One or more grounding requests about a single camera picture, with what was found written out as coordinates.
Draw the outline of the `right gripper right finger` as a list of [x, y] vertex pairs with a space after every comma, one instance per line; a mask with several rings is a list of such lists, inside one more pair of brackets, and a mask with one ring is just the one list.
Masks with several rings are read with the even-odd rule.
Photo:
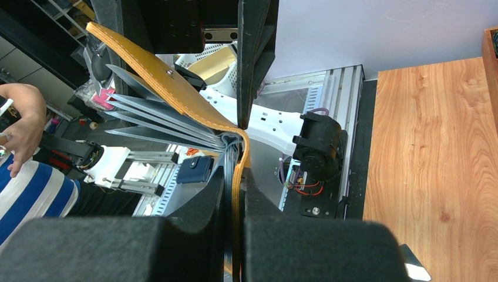
[[245, 187], [244, 281], [408, 281], [398, 242], [379, 223], [285, 215], [249, 168]]

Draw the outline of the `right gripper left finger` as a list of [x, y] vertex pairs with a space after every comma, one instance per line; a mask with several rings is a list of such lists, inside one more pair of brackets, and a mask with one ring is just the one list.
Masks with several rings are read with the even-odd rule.
[[70, 217], [24, 225], [2, 281], [222, 281], [224, 172], [166, 217]]

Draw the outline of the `yellow leather card holder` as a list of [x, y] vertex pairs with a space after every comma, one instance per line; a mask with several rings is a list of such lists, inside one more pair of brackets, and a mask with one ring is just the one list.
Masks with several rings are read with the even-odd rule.
[[231, 212], [231, 257], [225, 261], [233, 281], [241, 280], [241, 207], [240, 185], [245, 163], [248, 161], [250, 141], [245, 131], [218, 112], [180, 74], [154, 54], [142, 49], [121, 34], [98, 23], [87, 24], [89, 33], [118, 54], [157, 94], [179, 114], [199, 122], [209, 129], [233, 133], [242, 139], [244, 152], [236, 158], [227, 197]]

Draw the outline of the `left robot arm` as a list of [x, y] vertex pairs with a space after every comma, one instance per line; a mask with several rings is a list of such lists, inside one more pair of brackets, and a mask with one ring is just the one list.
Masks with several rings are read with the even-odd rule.
[[341, 168], [329, 116], [258, 106], [275, 58], [278, 1], [117, 1], [116, 24], [87, 31], [119, 56], [109, 69], [139, 96], [115, 94], [118, 135], [222, 152], [237, 183], [250, 140], [303, 164], [316, 182]]

